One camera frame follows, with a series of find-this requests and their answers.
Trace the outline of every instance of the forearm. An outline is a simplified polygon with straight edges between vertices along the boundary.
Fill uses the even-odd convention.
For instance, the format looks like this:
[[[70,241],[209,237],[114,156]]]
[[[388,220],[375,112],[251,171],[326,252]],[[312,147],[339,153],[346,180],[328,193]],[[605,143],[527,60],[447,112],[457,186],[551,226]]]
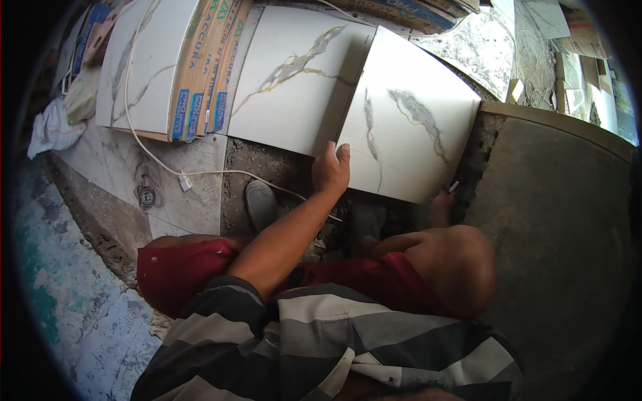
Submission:
[[[263,230],[236,258],[227,274],[252,284],[267,301],[297,265],[340,194],[315,193]]]

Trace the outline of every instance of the gray marble vein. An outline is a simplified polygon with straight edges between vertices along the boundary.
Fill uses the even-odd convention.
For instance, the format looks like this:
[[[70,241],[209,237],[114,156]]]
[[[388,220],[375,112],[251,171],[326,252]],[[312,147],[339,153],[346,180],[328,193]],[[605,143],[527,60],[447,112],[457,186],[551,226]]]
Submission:
[[[372,101],[370,100],[370,96],[368,96],[367,87],[365,88],[365,97],[363,98],[363,111],[365,112],[365,124],[368,126],[368,132],[365,134],[366,140],[368,141],[368,149],[370,150],[372,158],[379,164],[379,185],[377,186],[377,193],[379,193],[381,182],[383,181],[383,165],[379,160],[379,148],[374,142],[374,136],[372,134]]]
[[[157,0],[155,4],[152,4],[150,6],[150,9],[147,11],[145,16],[143,17],[143,21],[141,22],[141,27],[138,30],[139,37],[141,35],[141,32],[145,29],[145,27],[147,27],[147,24],[152,19],[152,15],[153,15],[154,11],[156,11],[158,6],[160,5],[161,1],[162,0]],[[120,117],[114,118],[114,106],[116,104],[116,97],[118,96],[118,92],[119,92],[120,87],[121,87],[121,85],[123,84],[123,81],[124,81],[123,78],[125,77],[125,72],[126,72],[126,69],[127,69],[127,63],[129,61],[129,53],[132,51],[132,46],[134,45],[134,36],[135,36],[135,34],[136,34],[136,30],[134,29],[134,31],[132,32],[132,37],[130,38],[129,42],[127,42],[127,45],[125,45],[125,48],[123,49],[123,52],[121,53],[121,58],[120,58],[120,61],[118,62],[118,68],[116,69],[116,75],[114,76],[114,80],[112,81],[112,110],[111,110],[111,113],[110,113],[110,118],[111,118],[110,125],[111,126],[114,125],[114,122],[116,120],[118,120],[118,118],[122,117],[122,115],[120,115]]]
[[[261,84],[261,86],[255,92],[252,92],[249,95],[245,96],[245,99],[243,99],[243,101],[239,104],[239,106],[232,113],[232,115],[236,114],[236,112],[238,112],[239,109],[245,103],[247,103],[247,101],[252,96],[256,94],[264,93],[264,92],[270,92],[272,89],[276,88],[279,84],[291,78],[294,78],[296,75],[300,73],[316,74],[319,76],[324,76],[326,78],[336,78],[337,80],[347,85],[350,85],[350,83],[344,81],[338,76],[330,76],[321,70],[306,68],[306,64],[308,64],[312,59],[314,59],[314,57],[322,53],[325,53],[328,43],[330,43],[332,39],[336,38],[346,26],[347,25],[335,26],[333,28],[330,28],[326,32],[322,33],[321,35],[319,35],[319,37],[317,37],[317,39],[315,40],[310,50],[308,50],[308,52],[305,55],[289,56],[283,62],[283,64],[279,65],[274,69],[274,71],[272,71],[272,73],[266,78],[266,80]]]
[[[422,105],[415,98],[415,95],[409,90],[387,89],[387,91],[392,100],[397,103],[399,111],[406,116],[410,124],[424,126],[426,132],[428,132],[428,136],[433,141],[433,150],[435,151],[435,154],[439,156],[444,163],[448,163],[448,160],[444,155],[445,151],[441,141],[441,131],[437,128],[435,118],[430,110],[428,110],[426,106]],[[401,106],[410,112],[410,116],[403,111]]]
[[[150,87],[150,84],[152,83],[152,80],[153,80],[154,78],[156,78],[156,77],[157,77],[160,73],[162,73],[163,71],[168,70],[168,69],[170,69],[170,68],[174,68],[174,67],[176,67],[176,64],[168,65],[167,67],[163,67],[163,68],[161,68],[161,69],[160,69],[160,70],[158,70],[154,75],[152,75],[152,77],[147,81],[147,83],[145,84],[145,86],[143,86],[143,87],[140,89],[140,91],[138,92],[138,94],[136,95],[136,97],[134,98],[134,100],[130,100],[130,102],[129,102],[129,103],[127,103],[127,108],[128,108],[128,109],[129,109],[129,108],[132,108],[132,107],[136,106],[136,105],[138,104],[138,102],[140,102],[140,100],[141,100],[141,99],[143,98],[143,96],[145,95],[145,92],[147,92],[147,88],[148,88],[148,87]],[[114,123],[115,123],[116,121],[120,120],[124,115],[125,115],[125,109],[123,108],[123,109],[120,111],[120,113],[118,113],[118,115],[114,117],[114,108],[112,107],[112,123],[111,123],[111,125],[113,126],[113,125],[114,125]]]

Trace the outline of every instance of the painted wall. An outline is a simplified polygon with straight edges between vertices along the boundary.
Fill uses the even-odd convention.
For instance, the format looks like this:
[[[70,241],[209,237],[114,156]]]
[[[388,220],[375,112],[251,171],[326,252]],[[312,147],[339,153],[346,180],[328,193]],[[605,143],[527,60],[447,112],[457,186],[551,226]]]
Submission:
[[[161,344],[152,308],[105,267],[38,158],[20,175],[16,254],[42,335],[82,398],[128,400]]]

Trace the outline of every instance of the person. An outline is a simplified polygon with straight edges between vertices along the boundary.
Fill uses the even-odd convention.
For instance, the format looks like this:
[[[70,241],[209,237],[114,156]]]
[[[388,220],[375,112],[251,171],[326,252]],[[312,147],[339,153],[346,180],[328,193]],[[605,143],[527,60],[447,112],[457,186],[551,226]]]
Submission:
[[[449,224],[453,194],[433,200],[430,229],[382,241],[385,209],[355,207],[352,257],[298,263],[349,162],[349,145],[329,142],[314,193],[272,224],[273,194],[251,182],[253,239],[161,237],[139,250],[141,294],[176,321],[132,400],[515,399],[516,352],[474,319],[494,290],[494,249]]]

